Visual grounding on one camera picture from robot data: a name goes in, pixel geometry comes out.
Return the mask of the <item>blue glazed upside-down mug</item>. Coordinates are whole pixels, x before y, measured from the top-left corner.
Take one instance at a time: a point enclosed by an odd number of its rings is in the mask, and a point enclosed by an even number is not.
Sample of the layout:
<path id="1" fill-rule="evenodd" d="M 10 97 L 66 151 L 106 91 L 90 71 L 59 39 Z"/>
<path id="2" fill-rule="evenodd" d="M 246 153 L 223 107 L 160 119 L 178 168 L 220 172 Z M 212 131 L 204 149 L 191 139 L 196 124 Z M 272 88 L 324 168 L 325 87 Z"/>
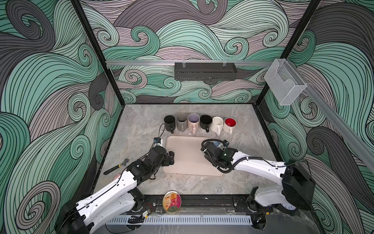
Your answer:
<path id="1" fill-rule="evenodd" d="M 218 141 L 214 141 L 213 144 L 214 144 L 216 147 L 224 146 L 223 143 L 218 142 Z"/>

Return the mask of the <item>cream mug red inside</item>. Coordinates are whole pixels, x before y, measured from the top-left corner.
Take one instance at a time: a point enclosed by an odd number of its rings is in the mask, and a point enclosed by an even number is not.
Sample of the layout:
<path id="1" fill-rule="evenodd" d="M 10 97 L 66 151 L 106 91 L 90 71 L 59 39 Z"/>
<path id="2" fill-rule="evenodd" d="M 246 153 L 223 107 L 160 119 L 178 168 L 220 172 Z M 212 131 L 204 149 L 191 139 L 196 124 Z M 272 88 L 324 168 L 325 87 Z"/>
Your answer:
<path id="1" fill-rule="evenodd" d="M 235 127 L 237 125 L 237 122 L 233 118 L 226 118 L 224 121 L 223 131 L 228 134 L 233 134 Z"/>

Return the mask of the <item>black mug white base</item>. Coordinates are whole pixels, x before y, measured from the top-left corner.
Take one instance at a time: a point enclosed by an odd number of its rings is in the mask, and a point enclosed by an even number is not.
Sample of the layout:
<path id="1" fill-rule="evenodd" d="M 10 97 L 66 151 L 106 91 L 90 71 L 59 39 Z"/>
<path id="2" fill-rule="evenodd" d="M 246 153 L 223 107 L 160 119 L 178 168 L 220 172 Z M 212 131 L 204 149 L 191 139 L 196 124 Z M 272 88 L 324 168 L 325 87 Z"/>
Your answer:
<path id="1" fill-rule="evenodd" d="M 202 115 L 200 117 L 200 128 L 203 132 L 209 133 L 212 124 L 212 117 L 209 115 Z"/>

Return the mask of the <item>black speckled upside-down mug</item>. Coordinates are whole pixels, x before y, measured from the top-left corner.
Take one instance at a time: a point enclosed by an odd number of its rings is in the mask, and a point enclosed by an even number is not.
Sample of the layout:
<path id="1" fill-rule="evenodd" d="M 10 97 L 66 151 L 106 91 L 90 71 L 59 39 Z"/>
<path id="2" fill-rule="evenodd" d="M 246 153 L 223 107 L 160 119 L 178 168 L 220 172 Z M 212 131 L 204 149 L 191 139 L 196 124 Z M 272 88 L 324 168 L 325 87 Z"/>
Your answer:
<path id="1" fill-rule="evenodd" d="M 172 115 L 165 116 L 164 125 L 165 130 L 173 134 L 176 129 L 175 117 Z"/>

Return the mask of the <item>grey upside-down mug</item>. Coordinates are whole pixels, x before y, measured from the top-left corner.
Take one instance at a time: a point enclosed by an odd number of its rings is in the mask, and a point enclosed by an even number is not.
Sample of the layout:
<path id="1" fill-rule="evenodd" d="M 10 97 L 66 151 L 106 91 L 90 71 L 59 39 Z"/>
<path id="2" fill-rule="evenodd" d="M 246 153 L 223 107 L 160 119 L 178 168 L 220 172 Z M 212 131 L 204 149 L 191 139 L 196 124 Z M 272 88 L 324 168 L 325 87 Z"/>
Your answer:
<path id="1" fill-rule="evenodd" d="M 176 127 L 180 132 L 184 132 L 188 128 L 188 116 L 186 114 L 179 114 L 176 118 Z"/>

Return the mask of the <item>pink upside-down mug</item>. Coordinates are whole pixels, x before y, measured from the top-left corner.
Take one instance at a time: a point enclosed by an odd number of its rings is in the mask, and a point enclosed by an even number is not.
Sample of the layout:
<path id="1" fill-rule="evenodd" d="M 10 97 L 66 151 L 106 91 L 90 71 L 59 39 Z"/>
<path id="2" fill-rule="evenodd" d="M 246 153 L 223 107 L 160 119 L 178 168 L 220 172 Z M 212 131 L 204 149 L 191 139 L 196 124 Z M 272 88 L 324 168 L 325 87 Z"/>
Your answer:
<path id="1" fill-rule="evenodd" d="M 188 115 L 188 129 L 191 134 L 196 134 L 200 128 L 200 116 L 192 113 Z"/>

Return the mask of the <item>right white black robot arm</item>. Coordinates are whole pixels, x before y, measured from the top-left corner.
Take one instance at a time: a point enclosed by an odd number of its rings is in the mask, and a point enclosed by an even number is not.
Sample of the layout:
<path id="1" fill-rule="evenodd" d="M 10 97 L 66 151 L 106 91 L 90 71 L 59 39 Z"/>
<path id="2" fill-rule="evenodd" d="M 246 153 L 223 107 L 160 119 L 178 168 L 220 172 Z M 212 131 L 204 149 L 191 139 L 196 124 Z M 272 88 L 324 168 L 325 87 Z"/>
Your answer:
<path id="1" fill-rule="evenodd" d="M 228 145 L 229 142 L 226 140 L 206 139 L 201 143 L 201 151 L 223 174 L 234 170 L 244 171 L 275 183 L 266 188 L 253 188 L 249 202 L 254 202 L 261 208 L 279 206 L 290 212 L 296 209 L 312 209 L 316 182 L 300 162 L 265 160 L 230 148 Z"/>

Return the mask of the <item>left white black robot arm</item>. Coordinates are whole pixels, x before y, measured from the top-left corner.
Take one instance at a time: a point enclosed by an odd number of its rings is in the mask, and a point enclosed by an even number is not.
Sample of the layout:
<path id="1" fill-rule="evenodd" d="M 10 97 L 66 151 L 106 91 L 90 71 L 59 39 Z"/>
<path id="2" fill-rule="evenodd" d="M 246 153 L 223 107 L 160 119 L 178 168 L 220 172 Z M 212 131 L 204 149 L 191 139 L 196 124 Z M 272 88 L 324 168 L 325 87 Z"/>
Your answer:
<path id="1" fill-rule="evenodd" d="M 175 153 L 157 145 L 141 159 L 132 162 L 120 177 L 98 192 L 78 202 L 65 203 L 58 215 L 57 234 L 92 234 L 112 218 L 128 211 L 139 211 L 145 196 L 137 188 L 160 167 L 174 164 Z"/>

